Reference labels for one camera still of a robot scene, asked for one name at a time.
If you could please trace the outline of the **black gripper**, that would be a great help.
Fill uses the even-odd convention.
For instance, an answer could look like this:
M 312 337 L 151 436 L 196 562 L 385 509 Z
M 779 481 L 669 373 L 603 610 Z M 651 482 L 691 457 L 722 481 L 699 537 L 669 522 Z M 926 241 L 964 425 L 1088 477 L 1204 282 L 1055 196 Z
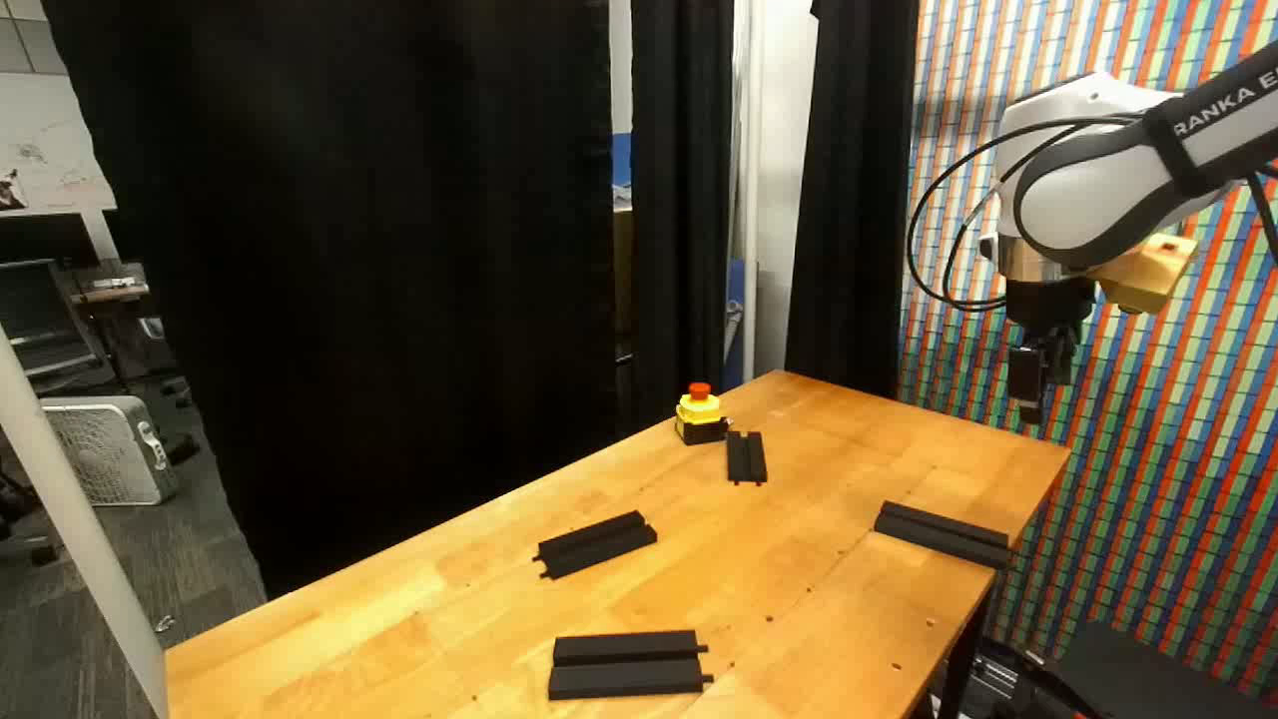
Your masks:
M 1055 282 L 1007 282 L 1007 316 L 1020 325 L 1021 345 L 1045 348 L 1045 384 L 1072 384 L 1073 340 L 1083 321 L 1093 308 L 1092 278 L 1055 278 Z M 1007 392 L 1016 400 L 1044 396 L 1044 354 L 1036 348 L 1009 353 Z

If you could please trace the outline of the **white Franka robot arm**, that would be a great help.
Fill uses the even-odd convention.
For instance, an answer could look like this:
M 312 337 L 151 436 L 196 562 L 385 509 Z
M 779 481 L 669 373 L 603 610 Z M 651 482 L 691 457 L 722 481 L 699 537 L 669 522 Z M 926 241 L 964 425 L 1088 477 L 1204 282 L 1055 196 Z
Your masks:
M 1185 93 L 1065 76 L 1009 99 L 997 137 L 996 265 L 1007 316 L 1021 326 L 1007 396 L 1044 402 L 1049 384 L 1072 380 L 1093 302 L 1092 268 L 1278 155 L 1278 43 Z

